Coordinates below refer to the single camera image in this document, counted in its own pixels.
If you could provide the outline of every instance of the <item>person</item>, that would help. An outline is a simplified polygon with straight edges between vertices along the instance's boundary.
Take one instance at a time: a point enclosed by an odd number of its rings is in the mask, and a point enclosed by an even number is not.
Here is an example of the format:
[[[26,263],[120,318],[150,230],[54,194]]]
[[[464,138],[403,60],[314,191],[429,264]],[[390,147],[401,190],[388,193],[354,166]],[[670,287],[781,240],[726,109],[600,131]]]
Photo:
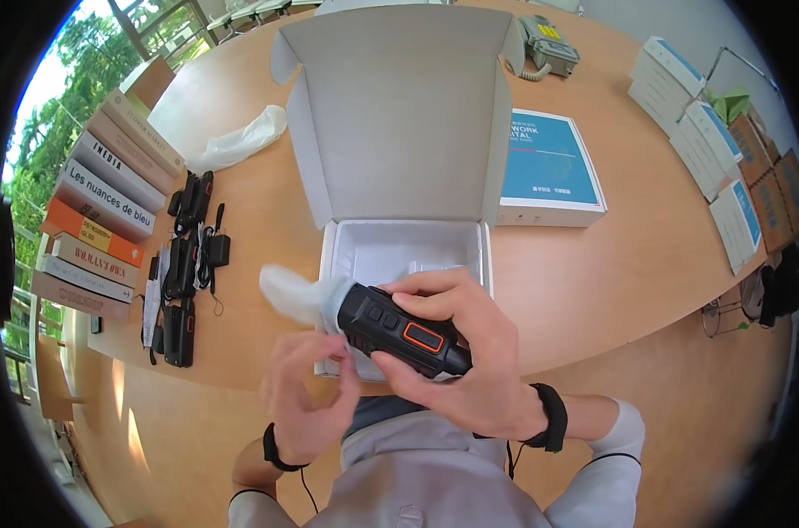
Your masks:
[[[309,528],[633,525],[645,438],[633,406],[522,383],[517,328],[465,269],[417,273],[381,288],[415,316],[451,319],[467,340],[473,367],[453,383],[435,382],[386,352],[373,352],[396,395],[360,398],[342,336],[280,338],[262,386],[272,423],[236,459],[229,526],[296,526],[276,500],[279,468],[306,466],[339,439],[342,474]],[[301,376],[327,357],[339,362],[338,392],[315,407]],[[546,438],[550,443],[585,440],[593,455],[541,511],[503,467],[508,440],[545,434],[561,437]]]

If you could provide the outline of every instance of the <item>telephone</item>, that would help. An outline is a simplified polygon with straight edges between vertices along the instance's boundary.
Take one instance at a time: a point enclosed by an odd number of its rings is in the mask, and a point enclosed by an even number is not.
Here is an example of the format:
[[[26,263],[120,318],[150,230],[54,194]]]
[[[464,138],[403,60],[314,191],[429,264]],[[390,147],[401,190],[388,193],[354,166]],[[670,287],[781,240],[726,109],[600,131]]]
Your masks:
[[[539,81],[549,73],[569,77],[578,64],[578,50],[561,37],[548,18],[540,15],[518,18],[525,54],[534,61],[537,73],[523,71],[521,79]]]

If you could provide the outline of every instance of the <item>walkie-talkie side button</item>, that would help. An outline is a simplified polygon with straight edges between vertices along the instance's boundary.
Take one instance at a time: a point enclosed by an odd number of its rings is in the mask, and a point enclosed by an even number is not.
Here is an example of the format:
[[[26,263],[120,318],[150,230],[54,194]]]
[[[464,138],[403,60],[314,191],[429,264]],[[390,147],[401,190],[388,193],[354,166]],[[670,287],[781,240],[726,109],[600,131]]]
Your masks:
[[[402,335],[406,340],[432,354],[439,354],[441,348],[443,348],[443,336],[435,334],[414,322],[409,322],[405,326]]]
[[[374,306],[370,308],[369,312],[367,312],[367,317],[378,323],[379,319],[382,318],[382,313],[383,311],[381,308],[379,308],[378,306]]]
[[[396,330],[397,323],[399,323],[399,318],[392,313],[388,313],[385,316],[385,320],[382,322],[382,326],[384,326],[388,330]]]

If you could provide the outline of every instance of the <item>grey shirt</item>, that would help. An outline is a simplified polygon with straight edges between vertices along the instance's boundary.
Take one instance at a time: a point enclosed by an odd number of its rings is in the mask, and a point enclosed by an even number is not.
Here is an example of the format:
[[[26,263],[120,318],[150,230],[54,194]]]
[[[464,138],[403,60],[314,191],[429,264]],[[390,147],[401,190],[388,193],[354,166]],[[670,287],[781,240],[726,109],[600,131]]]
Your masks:
[[[637,409],[617,403],[611,432],[588,443],[591,462],[545,512],[502,470],[504,440],[475,439],[445,418],[419,411],[343,442],[342,474],[329,503],[305,526],[633,526],[645,432]],[[228,513],[230,528],[296,526],[278,502],[257,491],[237,495]]]

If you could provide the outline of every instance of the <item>round table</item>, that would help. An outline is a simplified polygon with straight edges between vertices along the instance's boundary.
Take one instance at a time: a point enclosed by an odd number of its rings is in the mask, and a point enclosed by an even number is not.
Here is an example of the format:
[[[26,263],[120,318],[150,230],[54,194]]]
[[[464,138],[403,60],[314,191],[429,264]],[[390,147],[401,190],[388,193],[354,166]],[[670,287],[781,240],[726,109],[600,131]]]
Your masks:
[[[595,356],[659,330],[763,264],[761,244],[741,273],[732,275],[706,200],[666,135],[626,94],[641,47],[636,40],[554,8],[513,0],[460,4],[517,16],[542,14],[578,48],[581,63],[569,79],[550,75],[532,83],[506,77],[514,107],[574,119],[608,206],[586,229],[491,230],[496,302],[519,327],[524,374]],[[179,152],[202,152],[209,138],[244,127],[266,105],[285,106],[294,81],[277,86],[271,79],[272,38],[281,24],[309,16],[313,12],[256,28],[185,64],[152,111],[151,124]],[[314,227],[288,133],[215,173],[209,219],[221,202],[223,231],[232,238],[229,266],[216,273],[224,312],[214,315],[207,290],[197,294],[193,367],[173,367],[161,356],[158,365],[150,365],[138,338],[140,301],[133,303],[129,323],[107,320],[102,333],[89,334],[91,348],[178,378],[257,388],[276,337],[304,329],[265,301],[259,270],[279,263],[316,280],[320,265],[322,234]],[[136,291],[143,291],[149,260],[172,225],[160,211],[153,236],[143,244]],[[312,378],[310,383],[319,390],[333,382]],[[375,394],[385,386],[367,390]]]

